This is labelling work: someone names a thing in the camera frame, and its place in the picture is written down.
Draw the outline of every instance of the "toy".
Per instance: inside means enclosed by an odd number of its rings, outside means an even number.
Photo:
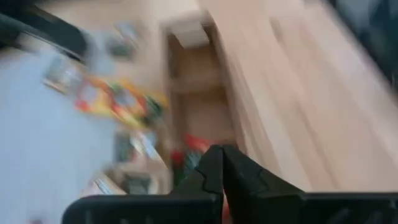
[[[64,95],[74,92],[80,82],[79,68],[62,55],[53,58],[43,79],[45,85]]]
[[[84,94],[95,91],[93,101]],[[77,93],[76,107],[85,113],[114,117],[128,126],[146,128],[159,118],[167,100],[164,95],[136,88],[127,79],[86,77]]]

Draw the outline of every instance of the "scattered toys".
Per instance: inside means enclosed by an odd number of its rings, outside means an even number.
[[[95,99],[85,99],[85,90],[94,88]],[[78,93],[76,107],[85,113],[111,116],[134,128],[146,128],[161,117],[166,97],[136,88],[126,79],[103,80],[88,77]]]

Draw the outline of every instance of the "blurry object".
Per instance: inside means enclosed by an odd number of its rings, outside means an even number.
[[[39,38],[58,48],[69,57],[84,62],[87,43],[75,26],[33,5],[32,2],[8,4],[0,2],[0,33],[13,33],[0,37],[2,44],[22,48],[16,44],[18,34],[23,32]]]
[[[118,22],[115,28],[118,35],[109,37],[106,43],[109,52],[115,57],[132,59],[134,51],[138,48],[136,29],[128,22]]]
[[[106,43],[109,52],[115,57],[125,57],[132,59],[133,52],[135,51],[130,45],[124,40],[117,37],[110,37]]]
[[[28,224],[44,224],[44,220],[41,218],[33,218],[28,221]]]
[[[87,87],[96,90],[92,102],[85,99]],[[85,113],[110,116],[129,126],[146,128],[162,116],[167,100],[161,94],[136,88],[126,79],[87,77],[78,93],[76,106]]]
[[[192,173],[200,158],[211,146],[211,141],[186,134],[184,143],[186,148],[172,153],[174,186]]]
[[[62,55],[56,56],[44,76],[44,84],[63,94],[74,93],[81,82],[79,68]]]
[[[167,194],[170,174],[163,160],[140,157],[141,162],[121,162],[97,174],[81,196]]]
[[[396,1],[329,1],[376,61],[392,86],[397,88],[398,7]]]
[[[114,158],[116,162],[127,162],[134,159],[134,146],[130,142],[130,132],[119,128],[114,137]]]
[[[115,134],[115,161],[141,162],[142,158],[149,158],[168,162],[170,155],[164,148],[164,130],[161,123],[146,129],[119,127]]]

